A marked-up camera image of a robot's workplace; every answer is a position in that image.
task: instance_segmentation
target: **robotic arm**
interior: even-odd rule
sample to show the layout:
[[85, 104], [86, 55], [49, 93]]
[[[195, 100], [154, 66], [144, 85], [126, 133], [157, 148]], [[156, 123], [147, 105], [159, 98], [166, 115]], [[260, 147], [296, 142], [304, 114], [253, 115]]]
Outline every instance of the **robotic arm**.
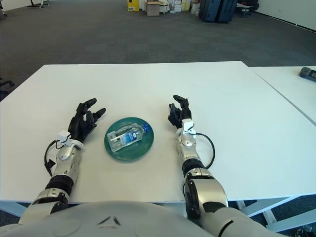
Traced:
[[[80, 103], [77, 107], [76, 115], [71, 119], [68, 132], [61, 131], [59, 140], [53, 141], [45, 153], [44, 165], [51, 176], [50, 181], [43, 191], [40, 192], [35, 201], [29, 206], [21, 217], [19, 224], [26, 224], [54, 212], [66, 209], [68, 207], [69, 196], [72, 192], [74, 183], [77, 180], [79, 172], [79, 163], [81, 160], [81, 150], [83, 142], [87, 135], [96, 127], [96, 121], [105, 113], [102, 108], [96, 113], [88, 109], [97, 102], [96, 99]], [[51, 173], [55, 162], [46, 161], [46, 154], [50, 146], [61, 143], [61, 147], [56, 155], [56, 168]]]
[[222, 185], [203, 165], [196, 152], [196, 132], [188, 99], [178, 95], [173, 98], [180, 103], [181, 110], [169, 104], [168, 120], [178, 129], [177, 150], [184, 175], [183, 192], [188, 219], [215, 237], [280, 237], [242, 212], [228, 207]]

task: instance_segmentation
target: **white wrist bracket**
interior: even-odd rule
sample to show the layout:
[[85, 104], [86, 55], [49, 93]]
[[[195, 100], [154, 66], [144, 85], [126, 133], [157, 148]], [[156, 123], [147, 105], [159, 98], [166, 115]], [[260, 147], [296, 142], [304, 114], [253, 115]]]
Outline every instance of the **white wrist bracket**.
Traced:
[[195, 134], [196, 132], [194, 129], [192, 129], [193, 127], [194, 127], [194, 122], [192, 121], [192, 119], [187, 118], [187, 119], [182, 120], [182, 128], [183, 128], [182, 133], [183, 134], [186, 134], [186, 133]]
[[70, 147], [71, 145], [74, 145], [76, 147], [79, 147], [80, 150], [83, 150], [83, 143], [78, 140], [71, 139], [70, 132], [62, 130], [58, 133], [58, 140], [60, 141], [61, 145]]

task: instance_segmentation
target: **white tabletop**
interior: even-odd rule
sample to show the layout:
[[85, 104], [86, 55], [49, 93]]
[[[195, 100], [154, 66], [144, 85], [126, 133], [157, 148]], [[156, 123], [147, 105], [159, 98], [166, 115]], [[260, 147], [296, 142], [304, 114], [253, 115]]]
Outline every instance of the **white tabletop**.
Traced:
[[299, 77], [302, 67], [253, 67], [251, 69], [316, 125], [316, 82]]
[[[316, 127], [242, 62], [45, 65], [0, 103], [1, 200], [37, 196], [49, 180], [47, 145], [78, 103], [95, 97], [92, 110], [107, 111], [85, 141], [71, 202], [183, 201], [176, 128], [167, 120], [173, 94], [188, 97], [196, 130], [213, 140], [210, 171], [229, 200], [316, 193]], [[131, 116], [146, 120], [155, 140], [141, 160], [122, 163], [103, 139]], [[197, 145], [206, 163], [210, 146], [202, 138]]]

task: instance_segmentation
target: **plastic bottle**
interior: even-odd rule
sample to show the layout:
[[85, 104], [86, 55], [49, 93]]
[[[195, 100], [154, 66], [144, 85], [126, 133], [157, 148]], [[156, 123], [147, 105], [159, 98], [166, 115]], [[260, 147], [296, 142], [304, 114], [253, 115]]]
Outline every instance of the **plastic bottle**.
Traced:
[[108, 133], [108, 140], [112, 152], [116, 152], [126, 146], [142, 140], [143, 135], [150, 130], [148, 123], [139, 125], [133, 123], [122, 127], [118, 131]]

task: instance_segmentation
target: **bottle label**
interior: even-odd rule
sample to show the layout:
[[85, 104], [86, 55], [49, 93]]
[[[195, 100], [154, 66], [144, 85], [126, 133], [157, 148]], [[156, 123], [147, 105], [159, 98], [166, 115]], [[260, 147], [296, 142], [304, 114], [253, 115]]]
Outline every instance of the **bottle label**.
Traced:
[[120, 137], [120, 142], [122, 145], [128, 144], [137, 139], [136, 132], [129, 132], [128, 134]]

